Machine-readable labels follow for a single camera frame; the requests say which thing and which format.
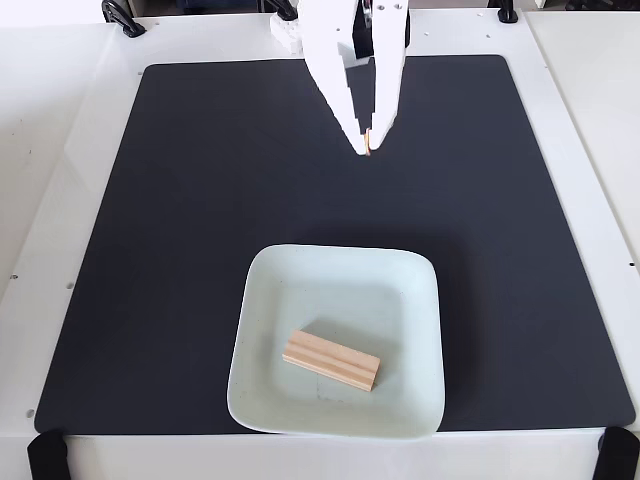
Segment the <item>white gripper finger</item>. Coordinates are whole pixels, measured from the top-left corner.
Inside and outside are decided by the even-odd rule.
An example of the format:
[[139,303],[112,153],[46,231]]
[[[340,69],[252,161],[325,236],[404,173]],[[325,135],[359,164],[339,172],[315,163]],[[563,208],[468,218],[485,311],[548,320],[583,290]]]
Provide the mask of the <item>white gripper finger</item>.
[[395,121],[406,56],[407,1],[374,1],[372,41],[375,96],[369,148],[377,150]]
[[365,155],[366,142],[355,115],[342,56],[337,49],[306,49],[305,63],[353,150]]

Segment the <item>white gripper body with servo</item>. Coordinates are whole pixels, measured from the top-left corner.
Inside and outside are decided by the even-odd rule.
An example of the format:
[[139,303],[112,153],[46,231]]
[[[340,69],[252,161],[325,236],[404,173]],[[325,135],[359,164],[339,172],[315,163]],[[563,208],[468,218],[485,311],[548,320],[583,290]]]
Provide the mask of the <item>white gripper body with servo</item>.
[[309,70],[338,60],[345,69],[359,67],[373,56],[370,1],[299,1],[297,13]]

